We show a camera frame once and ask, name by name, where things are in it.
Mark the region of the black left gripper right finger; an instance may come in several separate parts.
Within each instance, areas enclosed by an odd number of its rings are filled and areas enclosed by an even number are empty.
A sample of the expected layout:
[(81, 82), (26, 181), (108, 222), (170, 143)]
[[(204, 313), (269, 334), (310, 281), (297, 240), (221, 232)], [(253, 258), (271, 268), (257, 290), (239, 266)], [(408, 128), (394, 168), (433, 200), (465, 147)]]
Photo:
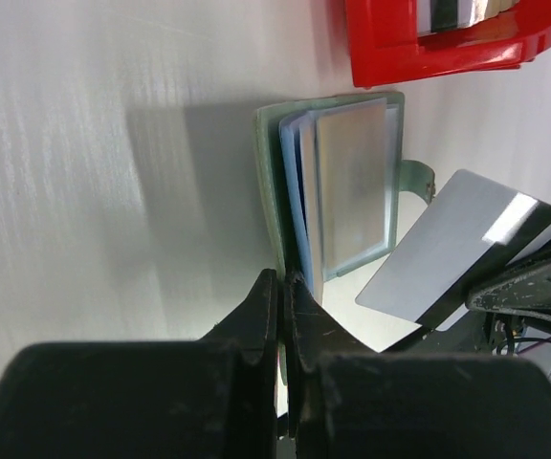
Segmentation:
[(283, 284), (288, 434), (300, 458), (551, 458), (551, 384), (531, 362), (383, 352), (358, 342), (300, 273)]

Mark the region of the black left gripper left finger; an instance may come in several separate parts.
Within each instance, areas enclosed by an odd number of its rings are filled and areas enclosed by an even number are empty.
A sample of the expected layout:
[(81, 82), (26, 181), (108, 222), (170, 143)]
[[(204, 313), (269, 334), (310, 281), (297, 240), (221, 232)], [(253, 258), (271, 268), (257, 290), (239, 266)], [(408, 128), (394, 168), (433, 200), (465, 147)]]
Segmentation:
[(0, 379), (0, 458), (272, 458), (278, 279), (190, 341), (41, 342)]

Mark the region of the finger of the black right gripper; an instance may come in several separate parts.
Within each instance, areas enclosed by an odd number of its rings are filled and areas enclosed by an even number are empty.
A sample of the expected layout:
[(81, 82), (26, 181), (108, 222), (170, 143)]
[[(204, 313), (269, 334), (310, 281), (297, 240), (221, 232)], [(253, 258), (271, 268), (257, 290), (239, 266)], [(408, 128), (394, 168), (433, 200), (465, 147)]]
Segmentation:
[(472, 288), (466, 306), (551, 331), (551, 251), (538, 252)]

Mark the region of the silver striped credit card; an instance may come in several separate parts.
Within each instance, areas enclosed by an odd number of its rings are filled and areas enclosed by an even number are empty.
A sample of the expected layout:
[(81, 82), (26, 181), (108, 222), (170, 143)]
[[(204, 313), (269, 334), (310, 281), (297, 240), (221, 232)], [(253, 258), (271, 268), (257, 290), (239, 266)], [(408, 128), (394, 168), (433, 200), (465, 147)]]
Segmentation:
[(472, 286), (550, 240), (550, 204), (460, 169), (356, 301), (445, 331), (466, 314)]

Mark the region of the green leather card holder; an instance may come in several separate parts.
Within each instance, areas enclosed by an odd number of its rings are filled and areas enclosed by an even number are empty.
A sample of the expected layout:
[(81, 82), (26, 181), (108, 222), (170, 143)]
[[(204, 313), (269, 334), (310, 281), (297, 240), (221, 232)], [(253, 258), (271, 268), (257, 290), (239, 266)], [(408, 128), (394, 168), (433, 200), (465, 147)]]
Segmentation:
[(399, 92), (285, 101), (254, 113), (262, 206), (285, 282), (290, 379), (326, 354), (365, 351), (324, 311), (325, 287), (394, 250), (402, 193), (434, 197), (434, 171), (402, 156), (404, 114)]

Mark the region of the red plastic card tray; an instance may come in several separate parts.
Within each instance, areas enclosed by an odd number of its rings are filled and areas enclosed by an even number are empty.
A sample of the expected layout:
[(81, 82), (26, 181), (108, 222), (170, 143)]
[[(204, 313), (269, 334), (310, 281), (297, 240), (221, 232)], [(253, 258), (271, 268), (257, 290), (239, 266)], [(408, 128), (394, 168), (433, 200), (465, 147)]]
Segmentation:
[(551, 1), (518, 1), (470, 28), (423, 36), (417, 32), (416, 2), (346, 2), (355, 86), (517, 69), (551, 47)]

